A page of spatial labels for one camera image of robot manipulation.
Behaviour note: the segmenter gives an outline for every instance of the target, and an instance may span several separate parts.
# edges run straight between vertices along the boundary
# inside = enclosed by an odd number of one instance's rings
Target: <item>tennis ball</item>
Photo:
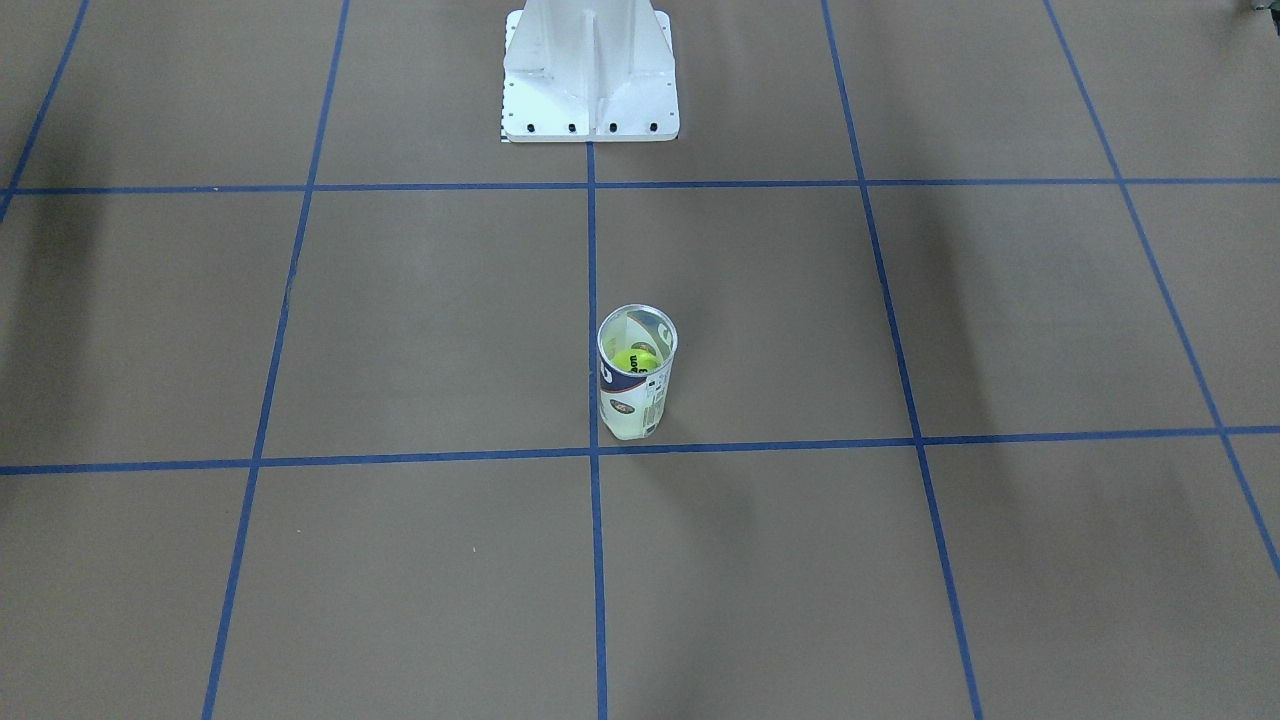
[[[657,355],[639,347],[616,354],[612,363],[614,368],[620,368],[627,373],[649,373],[657,370],[658,365],[662,365]]]

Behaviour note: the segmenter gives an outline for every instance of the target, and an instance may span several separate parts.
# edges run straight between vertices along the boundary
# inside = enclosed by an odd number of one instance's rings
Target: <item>brown floor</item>
[[[1265,13],[668,0],[588,147],[518,4],[0,0],[0,717],[1280,716]]]

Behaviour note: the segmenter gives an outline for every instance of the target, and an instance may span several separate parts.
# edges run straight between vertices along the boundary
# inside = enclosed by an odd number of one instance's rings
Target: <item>white metal pedestal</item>
[[[649,0],[529,0],[507,17],[511,142],[637,142],[680,132],[671,18]]]

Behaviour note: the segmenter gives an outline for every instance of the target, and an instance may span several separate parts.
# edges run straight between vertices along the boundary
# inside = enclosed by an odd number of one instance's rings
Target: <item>blue tape line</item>
[[[241,192],[303,192],[305,184],[179,184],[122,187],[37,187],[19,188],[14,195],[230,195]]]
[[[155,473],[163,470],[244,470],[248,459],[159,460],[150,462],[74,462],[59,465],[0,465],[0,475],[70,475],[86,473]]]
[[[915,407],[915,395],[911,391],[911,378],[906,368],[906,355],[902,350],[902,337],[899,332],[897,314],[893,310],[893,293],[890,291],[888,274],[884,270],[884,256],[881,252],[879,232],[876,227],[876,214],[872,209],[870,191],[867,187],[867,172],[863,168],[863,156],[858,146],[858,127],[854,123],[854,113],[849,102],[849,90],[845,83],[844,64],[840,60],[840,49],[836,42],[836,29],[831,19],[831,6],[828,0],[822,0],[823,20],[827,24],[827,42],[831,46],[831,61],[836,72],[836,85],[840,88],[840,104],[845,113],[845,126],[849,131],[849,147],[854,155],[854,167],[858,170],[859,191],[863,200],[863,211],[867,215],[867,231],[870,236],[872,251],[876,255],[876,273],[879,275],[881,291],[884,296],[884,314],[888,319],[890,334],[893,338],[893,352],[897,356],[899,377],[902,383],[902,398],[906,402],[908,418],[911,421],[911,441],[915,446],[915,455],[920,465],[920,478],[924,483],[924,497],[929,506],[929,519],[933,524],[933,541],[938,548],[938,564],[942,566],[942,579],[946,584],[947,602],[951,606],[951,621],[955,628],[956,644],[960,651],[960,662],[964,666],[965,684],[969,689],[969,705],[973,710],[974,720],[982,720],[982,700],[978,694],[978,680],[973,670],[973,660],[969,652],[969,638],[965,632],[964,614],[960,610],[960,596],[956,592],[955,575],[951,570],[951,555],[947,551],[946,534],[942,528],[942,516],[938,510],[937,496],[933,492],[933,477],[929,471],[929,461],[925,454],[923,436],[920,433],[920,418]]]
[[[1213,419],[1213,428],[1221,438],[1222,450],[1226,452],[1228,460],[1231,462],[1231,470],[1235,473],[1235,480],[1239,483],[1240,492],[1244,495],[1249,512],[1253,515],[1253,523],[1257,527],[1258,537],[1261,538],[1262,546],[1267,552],[1267,557],[1271,560],[1271,569],[1275,571],[1276,577],[1280,578],[1280,553],[1276,552],[1275,542],[1271,539],[1271,532],[1267,529],[1266,520],[1262,518],[1262,512],[1258,510],[1257,502],[1253,498],[1253,489],[1249,487],[1249,480],[1244,474],[1244,469],[1240,468],[1240,462],[1235,456],[1235,448],[1231,446],[1231,437],[1226,432],[1226,425],[1222,423],[1222,415],[1219,413],[1217,402],[1213,400],[1213,393],[1210,392],[1208,382],[1204,379],[1204,372],[1201,369],[1199,360],[1196,357],[1194,347],[1192,347],[1190,336],[1187,333],[1187,327],[1183,324],[1181,314],[1178,311],[1178,306],[1174,304],[1174,296],[1169,290],[1169,284],[1165,282],[1165,275],[1160,269],[1156,252],[1151,246],[1149,238],[1147,237],[1147,229],[1142,224],[1142,218],[1138,215],[1138,209],[1133,202],[1132,193],[1129,192],[1128,181],[1125,181],[1124,174],[1120,172],[1120,164],[1116,161],[1115,154],[1111,151],[1111,143],[1107,141],[1107,133],[1102,128],[1102,120],[1098,117],[1098,111],[1093,105],[1092,97],[1089,97],[1089,91],[1084,86],[1084,76],[1080,74],[1080,68],[1075,63],[1075,56],[1071,54],[1071,47],[1066,41],[1066,33],[1062,32],[1062,24],[1057,19],[1057,13],[1053,12],[1053,4],[1051,0],[1043,0],[1043,4],[1044,12],[1048,13],[1050,22],[1053,24],[1053,32],[1057,35],[1057,41],[1062,46],[1062,54],[1066,56],[1066,63],[1071,68],[1071,76],[1075,78],[1075,85],[1080,91],[1080,97],[1084,99],[1084,105],[1089,110],[1089,118],[1093,120],[1093,128],[1098,133],[1098,141],[1102,143],[1102,150],[1106,152],[1107,161],[1111,164],[1111,172],[1115,173],[1116,181],[1119,181],[1120,193],[1124,196],[1125,208],[1129,210],[1129,218],[1133,220],[1134,229],[1138,231],[1138,240],[1142,242],[1142,250],[1147,255],[1147,263],[1151,265],[1151,272],[1156,278],[1156,284],[1160,287],[1160,293],[1165,299],[1165,306],[1169,310],[1169,316],[1174,320],[1174,327],[1178,331],[1178,338],[1181,341],[1183,350],[1187,352],[1187,360],[1190,363],[1192,372],[1196,374],[1196,382],[1199,384],[1201,395],[1204,397],[1204,405],[1208,407],[1210,416]]]
[[[13,201],[14,195],[17,195],[15,191],[18,190],[18,183],[22,182],[22,173],[27,169],[27,161],[31,160],[31,151],[36,147],[36,137],[40,135],[40,128],[45,124],[45,117],[49,115],[49,106],[54,102],[54,94],[58,92],[58,86],[63,82],[63,73],[67,72],[67,63],[72,59],[72,50],[76,47],[76,40],[79,37],[87,12],[88,0],[81,0],[79,10],[76,13],[76,22],[72,23],[72,32],[67,37],[67,46],[63,47],[63,56],[58,60],[58,69],[54,70],[54,79],[50,81],[49,90],[45,92],[45,100],[40,104],[36,119],[31,123],[31,132],[27,133],[27,142],[22,146],[22,155],[18,156],[18,164],[9,178],[9,186],[5,190],[4,197],[0,197],[0,223],[9,214],[9,204]]]
[[[604,524],[600,509],[600,406],[596,379],[599,359],[595,352],[596,302],[595,263],[595,143],[586,143],[586,363],[588,363],[588,433],[591,447],[591,557],[595,575],[595,706],[596,717],[609,717],[608,643],[604,607]]]
[[[698,190],[749,187],[951,187],[951,186],[1071,186],[1117,184],[1115,178],[881,178],[867,179],[800,179],[800,181],[635,181],[598,182],[598,190]],[[1125,178],[1125,184],[1280,184],[1280,178]],[[471,183],[317,183],[315,192],[436,192],[458,190],[585,190],[585,182],[471,182]],[[236,192],[305,192],[306,184],[191,184],[191,186],[120,186],[120,187],[17,187],[12,195],[200,195]]]
[[[1280,425],[1239,425],[1224,428],[1231,436],[1275,436]],[[1025,442],[1092,442],[1115,439],[1152,439],[1176,437],[1213,437],[1216,428],[1146,428],[1133,430],[1082,430],[1062,433],[1010,433],[989,436],[924,436],[925,446],[1006,445]],[[401,462],[474,462],[481,460],[540,460],[548,457],[590,457],[613,455],[686,455],[701,452],[782,452],[806,450],[863,450],[874,447],[913,447],[914,438],[850,438],[776,442],[722,442],[687,445],[623,445],[596,447],[548,447],[526,450],[463,450],[447,452],[392,452],[381,455],[305,455],[232,457],[219,460],[160,460],[143,462],[84,462],[56,465],[0,465],[3,475],[65,475],[87,473],[147,473],[161,470],[224,470],[248,468],[311,468],[340,465],[387,465]]]
[[[586,457],[585,447],[538,450],[465,450],[456,452],[392,452],[385,455],[316,455],[264,457],[261,468],[319,468],[338,465],[393,465],[406,462],[475,462],[479,460],[541,460],[548,457]]]
[[[266,428],[271,416],[271,401],[275,396],[275,379],[280,369],[280,355],[284,350],[284,333],[289,324],[289,295],[293,291],[293,281],[298,272],[298,258],[302,254],[302,241],[307,232],[307,219],[311,213],[311,187],[315,184],[316,173],[320,169],[320,151],[324,147],[325,127],[329,122],[329,106],[333,102],[333,88],[338,78],[338,61],[342,58],[342,41],[347,29],[347,15],[351,10],[351,0],[342,1],[342,13],[338,17],[338,32],[334,37],[333,55],[329,60],[329,78],[325,83],[324,101],[320,105],[320,122],[316,126],[315,146],[311,151],[311,169],[307,173],[307,190],[302,197],[302,210],[298,215],[298,229],[293,237],[293,252],[289,258],[289,274],[284,282],[284,297],[280,301],[280,315],[275,328],[275,345],[271,348],[271,365],[266,375],[266,387],[262,391],[262,409],[259,414],[257,434],[253,439],[253,461],[262,459],[262,448],[266,445]],[[257,489],[259,468],[255,465],[248,471],[244,483],[244,501],[241,506],[239,525],[236,530],[236,547],[232,552],[230,570],[227,577],[227,593],[223,597],[221,619],[218,623],[218,639],[214,643],[214,659],[209,669],[209,687],[205,691],[205,706],[202,720],[212,720],[214,705],[218,700],[218,683],[221,678],[223,659],[227,655],[227,637],[230,632],[232,612],[236,607],[236,588],[239,583],[241,562],[244,557],[244,542],[248,537],[250,518],[253,512],[253,495]]]
[[[1276,178],[1124,178],[1125,184],[1280,184]]]
[[[869,179],[868,187],[952,187],[952,186],[1032,186],[1032,184],[1115,184],[1112,178],[920,178]]]
[[[855,187],[855,179],[814,181],[623,181],[600,182],[602,190],[685,190],[708,187]]]
[[[584,190],[584,182],[387,182],[324,183],[316,192],[426,192],[449,190]]]
[[[911,447],[913,438],[814,439],[781,442],[721,442],[691,445],[620,445],[599,448],[599,455],[687,455],[699,452],[780,452],[790,450],[858,450]]]
[[[1280,425],[1235,425],[1224,428],[1229,436],[1274,436],[1280,434]]]
[[[1216,428],[1151,428],[1138,430],[1096,430],[1096,432],[1066,432],[1066,433],[1010,433],[992,436],[943,436],[922,438],[924,445],[1000,445],[1019,442],[1082,442],[1082,441],[1111,441],[1111,439],[1138,439],[1162,437],[1212,437],[1217,434]]]

